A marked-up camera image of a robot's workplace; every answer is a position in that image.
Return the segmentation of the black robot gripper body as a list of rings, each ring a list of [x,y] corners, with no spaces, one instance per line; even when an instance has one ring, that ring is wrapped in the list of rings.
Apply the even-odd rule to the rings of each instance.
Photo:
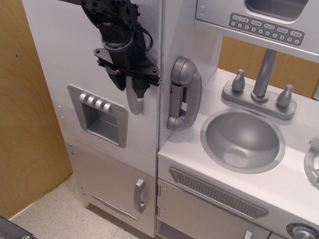
[[[123,44],[102,43],[102,48],[94,50],[100,66],[133,77],[143,75],[147,80],[159,79],[158,67],[146,56],[153,40],[150,39],[150,45],[146,46],[143,32],[134,32],[129,41]]]

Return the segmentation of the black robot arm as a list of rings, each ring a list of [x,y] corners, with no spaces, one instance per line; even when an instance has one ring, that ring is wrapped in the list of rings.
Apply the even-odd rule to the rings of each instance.
[[[154,42],[151,38],[146,44],[144,36],[150,33],[138,22],[138,4],[129,0],[72,0],[71,4],[81,6],[99,29],[103,48],[94,53],[119,90],[126,88],[127,76],[139,99],[151,85],[159,85],[160,71],[146,56]]]

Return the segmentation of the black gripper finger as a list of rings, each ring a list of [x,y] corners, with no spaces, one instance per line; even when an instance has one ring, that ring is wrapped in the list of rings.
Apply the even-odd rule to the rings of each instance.
[[[123,91],[126,87],[126,76],[120,70],[112,66],[106,66],[105,69],[116,87]]]
[[[146,90],[151,86],[158,86],[160,79],[159,77],[152,76],[135,76],[132,79],[133,89],[138,99],[142,99],[145,95]]]

